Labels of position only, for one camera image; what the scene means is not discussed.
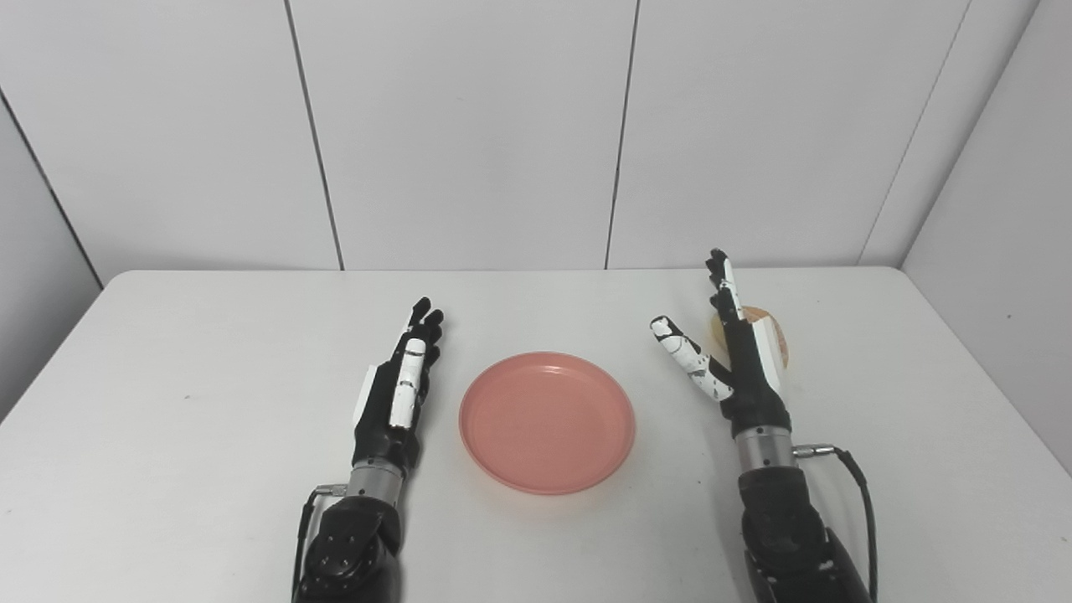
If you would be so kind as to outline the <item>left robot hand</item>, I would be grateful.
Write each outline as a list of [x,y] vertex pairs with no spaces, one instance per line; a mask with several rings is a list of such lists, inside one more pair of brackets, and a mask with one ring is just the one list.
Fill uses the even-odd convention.
[[385,461],[403,477],[419,461],[419,420],[431,385],[431,368],[440,361],[444,312],[428,297],[413,305],[410,320],[389,358],[364,376],[363,408],[353,427],[351,465]]

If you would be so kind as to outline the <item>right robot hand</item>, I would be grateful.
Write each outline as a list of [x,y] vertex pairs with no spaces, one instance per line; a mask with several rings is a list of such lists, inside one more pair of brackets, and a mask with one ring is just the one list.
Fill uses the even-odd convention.
[[773,317],[747,319],[734,267],[723,250],[709,252],[705,265],[715,286],[709,304],[721,324],[728,365],[705,353],[670,317],[651,320],[653,336],[693,384],[719,405],[732,435],[759,428],[791,430],[791,416],[781,400],[785,364]]

